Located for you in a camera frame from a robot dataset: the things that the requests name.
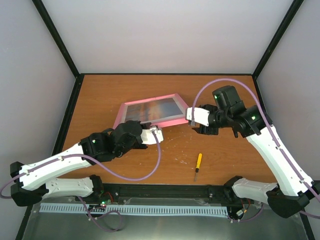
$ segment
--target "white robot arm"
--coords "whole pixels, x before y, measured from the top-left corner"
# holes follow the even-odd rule
[[[230,188],[229,199],[232,195],[238,198],[248,198],[269,204],[278,215],[288,218],[302,210],[313,197],[305,183],[319,193],[320,186],[315,186],[313,180],[297,164],[285,145],[280,140],[276,128],[267,116],[280,147],[277,146],[267,129],[257,106],[245,108],[234,86],[224,86],[213,91],[216,106],[206,104],[194,108],[194,122],[199,128],[194,128],[199,134],[218,135],[219,128],[232,128],[234,136],[238,133],[246,138],[261,154],[271,169],[277,182],[264,183],[250,181],[241,176],[230,179],[225,187]],[[192,108],[186,110],[186,120],[192,123]],[[285,159],[281,150],[288,156]],[[302,175],[303,180],[295,173],[291,164]]]
[[[95,162],[83,159],[87,155],[100,163],[120,158],[131,149],[146,149],[147,145],[156,144],[155,133],[159,143],[164,140],[161,128],[140,124],[139,121],[127,121],[115,129],[92,133],[69,149],[32,164],[14,162],[10,165],[10,175],[15,177],[11,186],[11,197],[18,206],[29,206],[41,199],[61,196],[87,197],[99,194],[103,189],[100,177],[92,175],[82,179],[57,178],[80,168],[87,168]]]

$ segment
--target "picture frame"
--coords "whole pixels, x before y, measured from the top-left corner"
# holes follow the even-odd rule
[[[151,123],[159,128],[186,124],[186,109],[189,106],[178,93],[129,101],[121,104],[113,129],[129,120]]]

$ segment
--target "gray wall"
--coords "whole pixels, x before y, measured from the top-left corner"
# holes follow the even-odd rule
[[[292,0],[44,0],[81,73],[254,71]]]
[[[263,69],[258,84],[266,108],[300,166],[320,180],[320,1],[304,1]],[[320,215],[312,201],[309,212]],[[310,219],[320,239],[319,220]]]
[[[51,155],[73,83],[32,2],[1,0],[0,185],[11,178],[10,163]],[[15,238],[25,210],[0,199],[2,240]]]

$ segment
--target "red wire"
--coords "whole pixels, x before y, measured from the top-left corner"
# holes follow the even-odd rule
[[[246,208],[246,210],[248,210],[249,207],[250,207],[251,202],[250,202],[250,199],[249,199],[249,198],[247,198],[246,200],[248,201],[248,207]]]
[[[109,194],[111,203],[113,203],[113,202],[114,202],[114,198],[112,197],[112,195],[110,194],[110,192],[106,191],[106,192],[103,193],[103,195],[105,195],[105,194]]]
[[[242,199],[240,198],[241,204],[242,204],[242,208],[245,209],[245,205],[244,202],[242,201]]]

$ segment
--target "screwdriver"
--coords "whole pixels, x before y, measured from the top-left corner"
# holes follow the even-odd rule
[[[194,182],[197,181],[197,175],[199,172],[200,164],[201,164],[201,159],[202,159],[202,153],[199,153],[198,155],[198,160],[196,161],[196,167],[195,167],[195,176],[194,176]]]

